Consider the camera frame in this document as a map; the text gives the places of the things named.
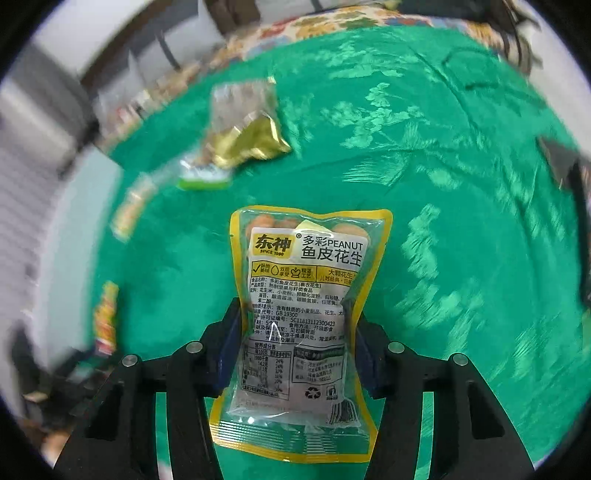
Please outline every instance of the green tablecloth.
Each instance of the green tablecloth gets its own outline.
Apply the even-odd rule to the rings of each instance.
[[[93,288],[121,286],[121,338],[144,359],[172,353],[236,295],[228,224],[246,205],[317,213],[390,209],[394,226],[365,307],[423,355],[461,351],[497,394],[537,460],[589,392],[573,199],[535,138],[570,137],[493,53],[457,31],[362,28],[276,48],[192,87],[113,153],[125,174],[183,152],[220,82],[273,75],[293,153],[250,162],[227,190],[161,191],[128,245],[110,231]],[[163,399],[158,447],[166,455]],[[383,403],[369,401],[379,422]],[[426,402],[423,438],[430,438]],[[217,448],[227,478],[361,478],[365,465],[295,465]],[[427,476],[430,442],[417,476]]]

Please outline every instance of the barcode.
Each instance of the barcode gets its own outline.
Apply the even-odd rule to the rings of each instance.
[[[357,421],[357,412],[352,401],[346,398],[341,403],[335,403],[333,405],[329,420],[330,425],[334,425],[335,423],[350,423],[352,421]]]

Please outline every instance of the yellow snack bag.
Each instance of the yellow snack bag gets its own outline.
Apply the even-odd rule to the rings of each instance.
[[[234,379],[210,416],[217,444],[290,462],[369,460],[376,427],[348,339],[391,225],[388,210],[234,212],[244,339]],[[352,305],[347,322],[344,302]]]
[[[95,308],[94,324],[96,350],[101,355],[112,355],[117,350],[115,315],[119,287],[111,281],[103,285],[100,303]]]

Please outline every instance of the metal screw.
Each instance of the metal screw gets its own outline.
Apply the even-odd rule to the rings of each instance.
[[[388,344],[388,350],[392,353],[402,353],[404,352],[404,345],[400,342],[390,342]]]
[[[191,342],[187,344],[187,352],[189,353],[199,353],[201,350],[203,350],[201,342]]]
[[[464,365],[468,364],[468,357],[466,355],[464,355],[463,353],[456,353],[453,356],[453,362],[456,365],[460,365],[460,367],[463,367]]]
[[[123,360],[121,361],[121,363],[123,364],[124,367],[132,367],[137,362],[138,362],[137,355],[126,355],[125,357],[123,357]]]

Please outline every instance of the plastic bag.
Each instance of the plastic bag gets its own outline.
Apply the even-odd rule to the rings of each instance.
[[[115,237],[124,243],[130,239],[146,205],[165,186],[176,184],[183,190],[227,187],[232,181],[232,170],[224,170],[202,158],[202,150],[196,146],[160,168],[140,174],[113,216],[111,230]]]
[[[138,176],[113,216],[111,231],[116,238],[123,243],[131,238],[148,202],[160,188],[178,181],[181,168],[181,160],[175,158],[151,173],[141,173]]]
[[[255,206],[232,215],[245,336],[232,384],[210,416],[216,443],[292,462],[369,460],[376,428],[348,340],[391,224],[387,210]]]
[[[277,120],[274,80],[214,87],[204,146],[203,155],[224,169],[235,168],[249,158],[269,160],[291,151]]]

